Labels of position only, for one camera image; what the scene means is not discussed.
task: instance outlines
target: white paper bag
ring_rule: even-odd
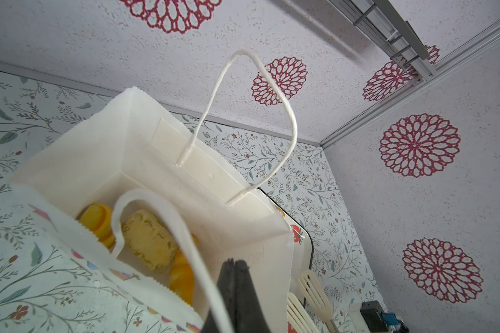
[[[249,56],[260,69],[293,124],[286,155],[269,176],[253,186],[220,154],[196,140],[222,77],[241,54]],[[148,306],[151,313],[176,323],[179,329],[199,331],[209,305],[219,296],[216,287],[204,293],[200,285],[206,286],[208,279],[214,283],[222,263],[234,258],[246,260],[250,267],[272,332],[285,332],[292,231],[270,199],[256,188],[285,162],[296,137],[296,120],[287,99],[260,60],[241,50],[222,70],[194,134],[152,97],[130,88],[24,164],[11,178],[11,186],[21,201],[42,217],[42,228],[55,237],[60,247],[69,254],[75,251],[74,259],[82,266],[95,274],[102,273],[125,297]],[[121,195],[133,189],[149,189],[168,200],[187,224],[165,221],[198,282],[192,308],[163,286],[168,285],[168,269],[163,274],[150,272],[123,248],[119,235],[120,221],[135,210],[147,208],[165,220],[169,218],[167,208],[139,200],[115,210],[112,227],[117,244],[113,256],[75,220],[88,205],[105,203],[113,207]],[[198,249],[210,276],[199,269],[202,261],[193,255],[196,247],[187,228],[198,238]],[[213,309],[218,326],[225,312],[225,308]]]

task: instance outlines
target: gray edge strip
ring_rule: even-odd
[[[45,74],[45,73],[41,73],[41,72],[34,71],[31,69],[27,69],[27,68],[18,67],[15,65],[10,65],[7,63],[3,63],[3,62],[0,62],[0,72],[13,74],[16,76],[23,76],[23,77],[27,77],[27,78],[30,78],[33,80],[46,82],[46,83],[50,83],[50,84],[55,84],[58,86],[63,86],[63,87],[76,89],[76,90],[80,90],[80,91],[84,91],[84,92],[92,93],[92,94],[96,94],[96,95],[107,96],[107,97],[115,97],[120,93],[120,92],[117,92],[114,90],[108,90],[108,89],[92,86],[92,85],[87,84],[87,83],[76,82],[76,81],[65,79],[65,78],[62,78],[59,76]],[[202,115],[201,112],[196,112],[196,111],[191,111],[191,110],[175,107],[173,105],[165,104],[162,102],[160,102],[160,104],[163,105],[163,107],[165,109],[167,109],[168,111],[173,112],[173,113],[179,113],[181,115],[187,115],[187,116],[192,116],[192,117],[197,117],[197,118],[200,118]],[[272,130],[264,130],[262,128],[248,126],[248,125],[245,125],[243,123],[232,122],[231,120],[225,120],[225,119],[215,117],[215,116],[206,116],[206,120],[209,122],[220,123],[221,125],[237,127],[237,128],[241,128],[243,130],[251,130],[253,132],[257,132],[257,133],[261,133],[261,134],[267,134],[267,135],[270,135],[273,137],[286,138],[288,140],[291,139],[291,136],[287,135],[287,134],[276,133],[276,132],[273,132]],[[314,142],[314,141],[309,141],[309,140],[304,140],[302,138],[298,138],[297,142],[315,145],[315,146],[320,147],[320,143]]]
[[[438,84],[446,77],[453,74],[456,70],[474,61],[478,57],[481,57],[483,54],[499,44],[500,20],[436,63],[435,69],[439,74],[433,78],[433,80],[416,84],[416,80],[412,79],[402,88],[395,91],[385,99],[375,103],[373,106],[361,112],[351,121],[327,136],[320,142],[320,145],[324,149],[330,147],[334,143],[337,143],[341,139],[370,123],[377,117],[382,116],[384,113],[395,110],[403,104],[409,102],[425,90]]]

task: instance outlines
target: white rope handle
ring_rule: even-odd
[[[183,252],[183,255],[190,264],[198,283],[200,283],[200,286],[209,301],[213,318],[215,319],[215,323],[220,329],[220,332],[233,333],[233,326],[220,291],[209,275],[206,264],[202,260],[200,253],[194,245],[191,233],[187,228],[187,224],[182,220],[176,208],[162,196],[155,194],[151,190],[135,189],[127,191],[121,195],[120,198],[118,198],[111,216],[111,228],[113,229],[113,235],[115,236],[115,246],[111,252],[111,256],[117,258],[124,247],[124,236],[122,234],[122,226],[120,224],[120,215],[122,215],[124,208],[135,200],[146,201],[162,218],[165,225],[171,231],[171,234],[178,241],[180,250]]]
[[[281,166],[287,161],[287,159],[289,158],[289,156],[293,152],[293,150],[294,150],[294,148],[296,146],[296,140],[298,139],[298,126],[296,124],[296,118],[294,116],[293,109],[291,108],[291,104],[289,104],[289,101],[287,100],[287,97],[285,97],[285,95],[280,90],[280,88],[278,87],[278,85],[276,84],[276,82],[274,82],[272,76],[270,76],[269,72],[267,72],[267,70],[265,69],[265,66],[263,65],[263,63],[261,62],[261,60],[253,52],[250,52],[248,50],[238,50],[237,52],[233,53],[233,55],[230,57],[230,60],[227,62],[227,64],[224,66],[224,68],[220,72],[220,76],[217,79],[217,81],[215,83],[215,86],[213,87],[213,92],[211,94],[211,98],[209,98],[209,102],[207,103],[206,110],[202,114],[202,117],[200,118],[200,121],[198,122],[198,125],[194,129],[194,133],[193,133],[193,135],[191,137],[191,140],[189,141],[189,143],[187,143],[187,145],[185,147],[185,150],[183,150],[183,152],[181,153],[180,157],[178,158],[178,160],[176,162],[176,165],[179,166],[179,167],[181,167],[181,165],[187,159],[187,156],[189,156],[191,148],[194,146],[194,142],[196,141],[196,137],[198,136],[198,133],[199,133],[199,130],[200,130],[200,126],[202,126],[202,123],[204,122],[204,119],[206,118],[207,113],[209,113],[209,109],[211,108],[211,104],[213,104],[213,100],[215,98],[217,90],[219,89],[220,82],[222,82],[222,79],[224,78],[224,75],[228,71],[228,68],[230,68],[230,66],[241,55],[245,55],[245,56],[249,57],[254,62],[254,64],[257,66],[257,68],[261,72],[261,75],[263,77],[265,77],[265,80],[267,80],[268,84],[270,84],[270,86],[272,87],[272,89],[274,90],[274,92],[276,93],[276,95],[278,95],[278,97],[280,98],[281,103],[283,104],[283,106],[285,108],[285,111],[287,112],[287,115],[289,116],[289,119],[291,120],[291,124],[293,126],[293,131],[292,131],[291,143],[290,143],[289,147],[287,148],[287,151],[285,152],[285,155],[283,156],[283,158],[278,163],[278,165],[276,165],[276,167],[274,167],[272,170],[270,170],[269,174],[265,178],[263,178],[262,180],[260,180],[258,183],[254,184],[254,185],[252,185],[250,187],[247,187],[246,189],[240,191],[235,196],[233,196],[233,198],[231,198],[230,200],[228,200],[226,202],[226,204],[228,206],[231,206],[233,203],[236,203],[243,196],[245,196],[245,194],[247,194],[251,190],[257,189],[258,187],[260,187],[261,185],[263,185],[267,180],[269,180],[272,176],[274,176],[274,174],[276,172],[278,172],[278,170],[280,170]]]

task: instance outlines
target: slotted spatula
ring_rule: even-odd
[[[333,308],[328,297],[324,293],[320,282],[312,270],[306,270],[300,273],[296,278],[296,283],[302,294],[306,297],[311,309],[326,324],[330,333],[339,333],[332,320]]]
[[[313,319],[292,292],[287,294],[287,321],[296,333],[319,333]]]

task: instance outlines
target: orange object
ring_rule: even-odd
[[[91,230],[98,241],[103,243],[105,247],[110,248],[114,245],[114,235],[111,229],[111,215],[113,210],[108,205],[95,203],[87,207],[81,215],[79,222]]]
[[[194,275],[187,259],[179,250],[174,257],[174,264],[168,272],[169,289],[178,295],[187,304],[193,304]]]

